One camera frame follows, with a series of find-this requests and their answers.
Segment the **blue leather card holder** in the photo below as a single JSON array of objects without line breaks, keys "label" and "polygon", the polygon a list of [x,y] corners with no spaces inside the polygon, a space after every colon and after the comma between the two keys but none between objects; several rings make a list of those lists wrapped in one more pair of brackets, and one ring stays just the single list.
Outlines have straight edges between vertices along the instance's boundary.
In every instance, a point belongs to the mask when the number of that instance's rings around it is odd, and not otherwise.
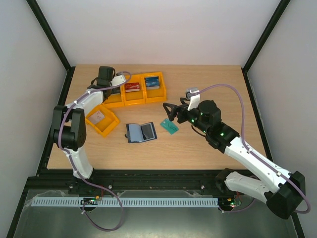
[{"label": "blue leather card holder", "polygon": [[145,124],[128,123],[126,124],[125,137],[128,143],[144,143],[157,139],[157,133],[153,122]]}]

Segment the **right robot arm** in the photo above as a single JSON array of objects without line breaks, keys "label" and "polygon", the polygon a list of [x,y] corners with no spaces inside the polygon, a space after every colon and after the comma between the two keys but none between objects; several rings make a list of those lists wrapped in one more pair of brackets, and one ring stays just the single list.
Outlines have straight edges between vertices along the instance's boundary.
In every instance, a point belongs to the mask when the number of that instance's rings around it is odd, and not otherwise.
[{"label": "right robot arm", "polygon": [[204,133],[208,144],[235,159],[255,175],[246,177],[232,169],[224,169],[216,177],[216,189],[221,194],[241,192],[257,199],[276,216],[288,219],[303,201],[306,181],[299,171],[290,172],[247,144],[240,134],[221,120],[221,110],[212,100],[205,100],[191,109],[181,99],[181,105],[164,103],[170,121],[189,122]]}]

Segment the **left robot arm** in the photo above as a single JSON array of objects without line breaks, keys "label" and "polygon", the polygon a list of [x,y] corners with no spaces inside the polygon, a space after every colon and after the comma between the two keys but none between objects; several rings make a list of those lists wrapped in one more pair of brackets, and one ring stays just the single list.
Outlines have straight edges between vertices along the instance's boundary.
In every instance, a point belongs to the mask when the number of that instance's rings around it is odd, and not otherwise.
[{"label": "left robot arm", "polygon": [[91,81],[82,96],[65,106],[56,106],[53,110],[50,138],[66,155],[73,175],[78,179],[88,179],[93,172],[84,148],[87,137],[85,118],[110,96],[115,76],[113,67],[99,67],[98,76]]}]

